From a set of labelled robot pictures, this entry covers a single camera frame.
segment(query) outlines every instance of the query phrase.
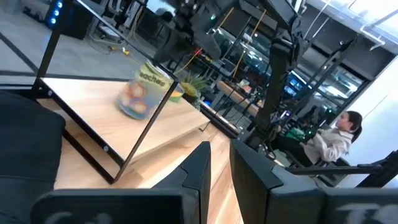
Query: woman's hair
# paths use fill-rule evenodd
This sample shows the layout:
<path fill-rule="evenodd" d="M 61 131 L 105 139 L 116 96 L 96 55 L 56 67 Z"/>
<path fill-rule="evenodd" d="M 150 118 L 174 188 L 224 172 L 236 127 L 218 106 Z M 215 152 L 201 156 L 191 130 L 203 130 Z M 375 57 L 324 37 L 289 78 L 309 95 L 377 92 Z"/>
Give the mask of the woman's hair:
<path fill-rule="evenodd" d="M 351 130 L 353 131 L 354 136 L 351 142 L 355 142 L 362 132 L 362 115 L 356 111 L 347 111 L 347 113 L 348 121 L 353 124 Z"/>

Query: woman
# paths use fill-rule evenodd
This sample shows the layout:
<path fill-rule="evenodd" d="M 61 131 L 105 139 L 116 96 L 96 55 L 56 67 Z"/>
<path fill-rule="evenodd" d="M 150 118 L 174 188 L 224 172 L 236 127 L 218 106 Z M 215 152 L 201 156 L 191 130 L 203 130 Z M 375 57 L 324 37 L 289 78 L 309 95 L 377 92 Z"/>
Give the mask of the woman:
<path fill-rule="evenodd" d="M 336 123 L 336 128 L 318 130 L 306 144 L 291 138 L 277 137 L 271 142 L 273 149 L 289 152 L 304 166 L 312 166 L 320 159 L 326 162 L 337 161 L 349 152 L 351 143 L 362 132 L 362 116 L 355 111 L 344 112 Z"/>

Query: black equipment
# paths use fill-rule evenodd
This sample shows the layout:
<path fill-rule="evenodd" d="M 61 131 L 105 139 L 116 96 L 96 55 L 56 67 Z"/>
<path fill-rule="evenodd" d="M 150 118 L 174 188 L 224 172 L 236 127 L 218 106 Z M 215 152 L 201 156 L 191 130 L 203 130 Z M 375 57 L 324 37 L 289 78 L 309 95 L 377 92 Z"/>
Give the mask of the black equipment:
<path fill-rule="evenodd" d="M 244 223 L 396 223 L 398 190 L 321 188 L 294 176 L 243 142 L 232 140 L 229 159 Z"/>
<path fill-rule="evenodd" d="M 356 187 L 383 187 L 398 175 L 398 151 L 390 153 L 385 159 L 372 165 L 381 165 L 383 170 L 367 176 Z"/>
<path fill-rule="evenodd" d="M 396 223 L 398 190 L 331 189 L 296 176 L 241 141 L 229 151 L 245 223 Z M 210 197 L 210 143 L 201 143 L 152 189 L 56 190 L 33 206 L 32 223 L 201 223 Z"/>
<path fill-rule="evenodd" d="M 58 22 L 60 12 L 63 8 L 62 0 L 53 0 L 50 3 L 49 10 L 45 15 L 44 24 L 49 28 L 53 29 Z M 62 34 L 83 40 L 86 36 L 88 26 L 93 20 L 93 15 L 86 10 L 78 2 L 74 2 L 71 12 L 68 16 L 68 23 Z"/>
<path fill-rule="evenodd" d="M 206 224 L 210 197 L 210 143 L 201 143 L 152 189 L 56 190 L 33 206 L 32 224 Z"/>

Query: ceiling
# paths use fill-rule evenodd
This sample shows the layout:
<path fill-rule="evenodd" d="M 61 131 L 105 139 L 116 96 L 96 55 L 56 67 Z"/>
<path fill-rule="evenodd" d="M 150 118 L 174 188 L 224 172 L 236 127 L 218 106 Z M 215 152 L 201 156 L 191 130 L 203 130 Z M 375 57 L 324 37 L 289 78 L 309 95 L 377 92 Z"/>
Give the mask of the ceiling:
<path fill-rule="evenodd" d="M 369 40 L 394 54 L 398 54 L 397 0 L 307 0 L 307 4 L 328 14 L 343 25 L 363 33 Z M 392 15 L 376 26 L 387 15 Z"/>

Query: potted plant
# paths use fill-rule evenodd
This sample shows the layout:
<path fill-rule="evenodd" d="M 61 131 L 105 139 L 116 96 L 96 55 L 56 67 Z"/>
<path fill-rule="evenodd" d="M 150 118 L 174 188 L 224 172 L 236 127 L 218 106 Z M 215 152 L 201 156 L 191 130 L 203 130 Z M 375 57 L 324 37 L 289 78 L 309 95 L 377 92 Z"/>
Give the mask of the potted plant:
<path fill-rule="evenodd" d="M 200 91 L 206 87 L 206 81 L 199 75 L 189 73 L 181 82 L 181 87 L 185 92 L 182 97 L 189 103 L 194 104 L 200 97 Z"/>

